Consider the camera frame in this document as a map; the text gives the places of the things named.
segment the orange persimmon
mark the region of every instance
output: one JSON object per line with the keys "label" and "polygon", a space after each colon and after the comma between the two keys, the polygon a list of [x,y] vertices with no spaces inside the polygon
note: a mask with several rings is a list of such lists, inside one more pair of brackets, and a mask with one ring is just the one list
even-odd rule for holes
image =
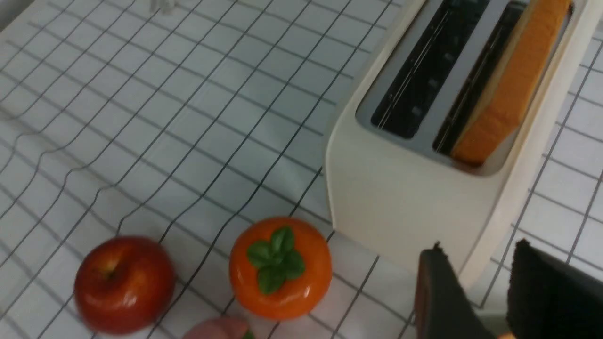
{"label": "orange persimmon", "polygon": [[275,217],[249,227],[230,254],[235,297],[251,312],[273,320],[309,313],[329,289],[329,247],[308,223]]}

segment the toaster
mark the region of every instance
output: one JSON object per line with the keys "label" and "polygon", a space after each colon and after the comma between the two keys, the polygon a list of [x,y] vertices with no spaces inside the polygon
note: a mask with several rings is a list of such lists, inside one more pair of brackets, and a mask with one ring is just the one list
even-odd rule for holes
{"label": "toaster", "polygon": [[522,207],[603,1],[574,0],[523,122],[480,166],[450,157],[529,1],[408,0],[336,110],[324,172],[333,227],[416,273],[439,242],[460,284]]}

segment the red apple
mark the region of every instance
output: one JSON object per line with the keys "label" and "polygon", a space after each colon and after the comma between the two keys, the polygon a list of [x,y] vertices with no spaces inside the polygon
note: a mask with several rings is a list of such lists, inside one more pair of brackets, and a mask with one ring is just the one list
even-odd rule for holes
{"label": "red apple", "polygon": [[75,276],[75,303],[91,329],[129,334],[165,311],[174,286],[174,267],[158,243],[123,236],[102,243],[84,258]]}

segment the toast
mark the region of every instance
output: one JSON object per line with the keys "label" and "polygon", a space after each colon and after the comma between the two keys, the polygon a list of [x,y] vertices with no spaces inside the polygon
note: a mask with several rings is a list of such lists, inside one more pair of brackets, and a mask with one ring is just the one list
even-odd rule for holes
{"label": "toast", "polygon": [[570,3],[530,1],[452,149],[454,159],[483,164],[521,125]]}

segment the green leaves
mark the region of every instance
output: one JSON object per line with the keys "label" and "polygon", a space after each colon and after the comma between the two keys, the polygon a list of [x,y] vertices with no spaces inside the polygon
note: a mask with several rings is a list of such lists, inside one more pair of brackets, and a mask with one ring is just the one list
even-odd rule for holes
{"label": "green leaves", "polygon": [[270,242],[256,241],[247,249],[247,259],[256,267],[257,283],[264,294],[276,292],[287,279],[296,279],[306,271],[302,256],[294,247],[293,230],[289,226],[275,230]]}

